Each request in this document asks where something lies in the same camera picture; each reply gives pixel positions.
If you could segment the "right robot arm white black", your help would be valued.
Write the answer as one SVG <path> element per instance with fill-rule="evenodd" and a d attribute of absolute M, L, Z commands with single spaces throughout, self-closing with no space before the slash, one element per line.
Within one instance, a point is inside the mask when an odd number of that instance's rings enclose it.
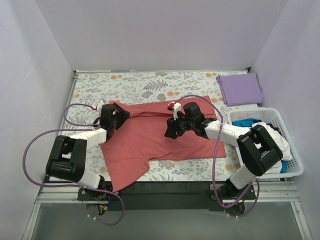
<path fill-rule="evenodd" d="M 170 102 L 173 116 L 167 120 L 165 137 L 176 139 L 186 131 L 197 136 L 230 144 L 239 149 L 243 165 L 220 187 L 214 187 L 217 197 L 237 199 L 256 178 L 264 175 L 283 158 L 283 152 L 268 130 L 261 124 L 240 127 L 206 118 L 196 102 L 180 105 Z"/>

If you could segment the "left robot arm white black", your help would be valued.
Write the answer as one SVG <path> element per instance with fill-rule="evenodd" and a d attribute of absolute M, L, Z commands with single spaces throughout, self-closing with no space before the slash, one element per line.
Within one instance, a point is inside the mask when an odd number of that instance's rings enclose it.
<path fill-rule="evenodd" d="M 51 149 L 45 172 L 48 176 L 76 183 L 89 188 L 89 194 L 95 200 L 106 196 L 103 176 L 86 169 L 87 151 L 106 143 L 127 119 L 130 112 L 117 103 L 106 104 L 100 101 L 92 108 L 99 117 L 85 130 L 75 135 L 59 135 Z"/>

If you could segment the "red t shirt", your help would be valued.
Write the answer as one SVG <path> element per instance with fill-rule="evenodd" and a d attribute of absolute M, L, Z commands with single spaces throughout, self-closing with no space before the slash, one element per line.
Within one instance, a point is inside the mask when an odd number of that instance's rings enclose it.
<path fill-rule="evenodd" d="M 150 168 L 150 160 L 181 161 L 226 156 L 223 142 L 205 139 L 193 131 L 181 137 L 165 137 L 167 120 L 172 117 L 168 101 L 119 106 L 130 113 L 129 119 L 111 139 L 100 145 L 112 183 L 118 192 L 134 183 Z"/>

